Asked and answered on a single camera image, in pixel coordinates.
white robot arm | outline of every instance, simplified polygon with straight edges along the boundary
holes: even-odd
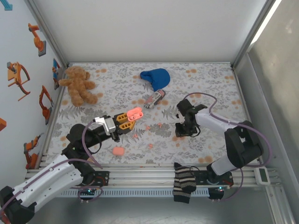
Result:
[[[176,123],[177,137],[194,137],[195,134],[200,134],[200,126],[203,126],[225,139],[227,155],[207,166],[209,182],[218,182],[225,173],[242,168],[263,154],[257,134],[237,125],[252,127],[249,121],[225,122],[226,118],[220,115],[212,116],[206,106],[193,106],[187,99],[180,101],[177,108],[177,118],[180,120],[180,123]]]
[[[127,121],[127,114],[123,113],[113,118],[95,118],[94,122],[101,126],[93,130],[82,124],[74,125],[66,136],[70,144],[51,164],[24,183],[0,190],[1,220],[5,224],[26,224],[35,212],[64,190],[80,184],[94,185],[98,177],[94,175],[95,171],[89,164],[91,162],[87,161],[90,152],[88,154],[82,144],[84,131],[86,130],[84,136],[87,147],[99,143],[101,145],[109,138],[118,142],[119,135],[127,134],[134,128],[135,121],[126,123]]]

white wall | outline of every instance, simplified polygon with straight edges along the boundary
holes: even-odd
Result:
[[[34,2],[69,62],[231,62],[266,0]]]
[[[26,159],[23,144],[46,132],[47,126],[39,106],[42,85],[47,88],[54,103],[59,91],[53,87],[53,51],[47,44],[46,55],[38,56],[34,37],[28,30],[28,23],[36,25],[35,20],[24,0],[10,0],[9,3],[13,4],[12,11],[4,11],[0,4],[0,118],[7,122],[7,127],[0,131],[0,189],[6,185],[14,187],[24,181]],[[37,33],[45,40],[40,31]],[[7,62],[22,64],[31,79],[24,84],[24,89],[31,93],[19,102],[18,99],[23,96],[21,90],[15,84],[7,86],[12,82],[7,80]],[[43,102],[50,107],[46,97]],[[44,139],[45,135],[40,138],[34,152],[42,148]]]

gray floor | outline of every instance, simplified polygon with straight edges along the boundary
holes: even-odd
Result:
[[[75,198],[56,198],[36,213],[30,224],[270,224],[265,192],[243,188],[228,202],[191,198],[101,198],[80,204]]]

teddy bear head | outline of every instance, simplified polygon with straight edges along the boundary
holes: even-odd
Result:
[[[68,78],[79,78],[82,80],[89,79],[90,74],[80,66],[72,66],[65,70]]]

orange robot picture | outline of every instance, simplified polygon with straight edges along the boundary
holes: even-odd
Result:
[[[0,131],[2,131],[6,125],[6,121],[0,118]]]
[[[46,97],[49,99],[49,101],[51,102],[51,107],[50,108],[47,108],[43,105],[43,95],[46,95]],[[48,124],[49,122],[49,119],[50,119],[50,115],[51,115],[51,112],[52,112],[52,107],[54,105],[53,103],[53,100],[50,96],[50,94],[48,93],[46,87],[44,87],[42,85],[42,92],[41,94],[39,95],[39,105],[41,106],[42,110],[43,110],[43,116],[45,117],[45,120],[46,120],[46,125]]]
[[[12,82],[11,84],[9,84],[8,86],[10,87],[10,86],[16,84],[21,89],[21,91],[25,94],[20,99],[18,99],[18,101],[20,101],[25,96],[27,96],[27,95],[30,94],[29,91],[26,91],[23,88],[23,85],[30,80],[29,74],[28,74],[27,70],[24,68],[24,66],[21,65],[21,64],[19,64],[18,62],[16,62],[16,63],[8,62],[7,63],[7,68],[8,68],[8,72],[7,72],[7,79],[8,79],[8,81],[10,81],[12,79],[14,80],[14,82]],[[24,81],[24,82],[22,82],[22,79],[21,79],[21,71],[22,70],[25,73],[26,78],[27,78],[27,80]]]
[[[28,29],[34,36],[34,44],[36,48],[38,49],[38,56],[43,56],[46,54],[46,41],[41,41],[39,36],[37,35],[36,31],[39,30],[38,26],[32,26],[30,23],[28,23]]]
[[[43,135],[43,133],[36,136],[35,139],[32,140],[31,142],[24,143],[24,154],[25,154],[26,161],[27,161],[26,169],[34,169],[36,166],[36,161],[37,161],[38,155],[35,153],[30,155],[29,152],[38,145],[38,140],[40,139],[40,137],[42,135]]]

